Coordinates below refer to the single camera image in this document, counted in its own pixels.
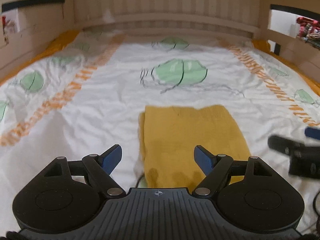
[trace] folded yellow cloth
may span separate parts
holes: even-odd
[[[148,187],[187,187],[192,192],[204,178],[193,157],[196,145],[234,160],[250,156],[237,123],[223,106],[147,106],[140,116],[140,146]]]

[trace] orange striped border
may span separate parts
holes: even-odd
[[[29,118],[28,121],[18,123],[16,128],[4,133],[0,136],[1,146],[13,146],[21,140],[21,137],[29,134],[34,125],[52,110],[62,109],[68,102],[70,102],[76,93],[81,90],[82,83],[91,78],[93,72],[101,65],[105,65],[112,55],[116,52],[125,38],[124,34],[114,36],[106,51],[101,54],[95,61],[85,66],[80,70],[73,81],[71,81],[62,92],[58,92],[55,96],[45,101]]]
[[[301,106],[297,105],[297,102],[294,99],[290,98],[276,84],[276,82],[264,72],[264,68],[260,66],[249,54],[243,52],[241,49],[234,45],[230,45],[226,41],[220,40],[220,45],[230,50],[238,58],[238,60],[247,67],[247,69],[252,74],[255,74],[258,78],[262,79],[266,87],[271,92],[273,92],[277,98],[279,98],[281,101],[292,102],[292,104],[289,106],[289,109],[293,111],[293,114],[295,116],[298,116],[300,119],[302,119],[304,123],[308,124],[309,126],[320,125],[320,123],[316,123],[316,121],[313,120],[312,117],[310,117],[309,114],[307,114]]]

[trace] wooden bed frame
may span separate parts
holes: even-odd
[[[281,45],[280,56],[320,82],[319,50],[268,29],[270,5],[320,14],[320,0],[0,0],[17,8],[20,32],[7,43],[0,31],[0,79],[45,49],[68,29],[103,25],[132,34],[191,33],[264,39]]]

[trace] mattress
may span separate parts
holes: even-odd
[[[81,32],[0,87],[0,235],[19,230],[14,196],[57,156],[80,160],[120,144],[112,177],[126,191],[134,187],[143,174],[138,119],[146,105],[225,106],[251,154],[303,196],[297,229],[310,231],[320,181],[289,176],[289,159],[268,149],[267,139],[280,134],[319,145],[304,136],[307,125],[320,123],[319,103],[295,71],[251,42]]]

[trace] orange sheet edge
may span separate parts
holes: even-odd
[[[303,78],[303,80],[308,84],[308,86],[313,90],[313,92],[316,93],[318,96],[320,96],[320,83],[318,83],[317,81],[313,80],[312,78],[306,76],[292,62],[290,62],[290,61],[288,61],[288,60],[286,60],[286,59],[274,54],[273,52],[271,52],[270,51],[270,44],[267,41],[264,41],[264,40],[253,40],[252,44],[256,49],[261,50],[261,51],[271,55],[272,57],[274,57],[277,60],[279,60],[281,63],[285,64],[286,66],[288,66],[289,68],[291,68],[292,70],[297,72]]]
[[[54,39],[49,46],[45,49],[44,52],[35,56],[31,60],[23,63],[22,65],[15,68],[10,74],[6,75],[4,78],[0,79],[0,85],[6,82],[8,79],[14,77],[18,74],[22,69],[28,67],[32,63],[41,60],[45,57],[49,57],[54,53],[63,50],[69,43],[73,42],[73,40],[78,36],[80,30],[69,30],[64,33],[61,33],[56,39]]]

